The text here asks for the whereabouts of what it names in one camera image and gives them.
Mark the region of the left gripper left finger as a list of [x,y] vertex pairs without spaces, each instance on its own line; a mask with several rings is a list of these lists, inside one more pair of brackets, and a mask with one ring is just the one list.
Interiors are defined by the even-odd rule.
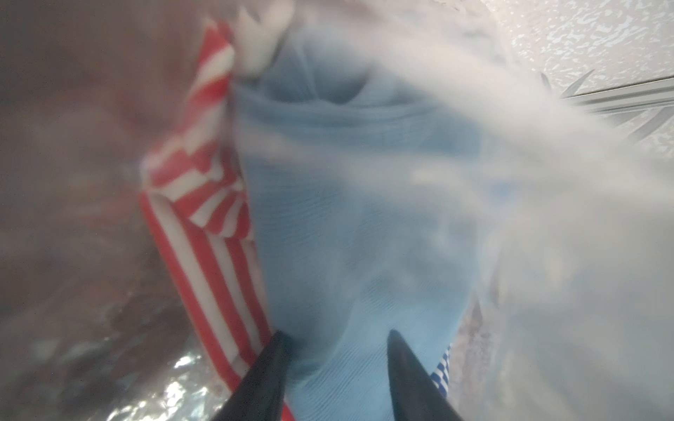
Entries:
[[279,421],[284,412],[291,338],[275,333],[212,421]]

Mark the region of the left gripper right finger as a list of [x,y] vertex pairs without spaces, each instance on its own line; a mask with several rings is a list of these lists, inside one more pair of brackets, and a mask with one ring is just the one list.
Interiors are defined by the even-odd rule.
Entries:
[[395,421],[462,421],[442,397],[402,335],[391,330],[387,364]]

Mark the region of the clear vacuum storage bag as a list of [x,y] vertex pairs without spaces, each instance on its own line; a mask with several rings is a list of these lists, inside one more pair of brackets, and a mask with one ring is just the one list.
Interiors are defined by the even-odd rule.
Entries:
[[442,397],[463,420],[672,419],[672,166],[525,76],[460,1],[4,1],[2,419],[212,420],[230,398],[150,231],[142,163],[213,20],[247,191],[234,89],[314,16],[422,40],[483,132],[480,274]]

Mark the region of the light blue tank top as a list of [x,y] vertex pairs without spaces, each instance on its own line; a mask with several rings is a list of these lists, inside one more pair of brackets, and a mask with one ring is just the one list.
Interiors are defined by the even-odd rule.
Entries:
[[291,412],[390,420],[390,331],[433,373],[480,274],[468,193],[484,135],[466,89],[414,36],[314,16],[234,95]]

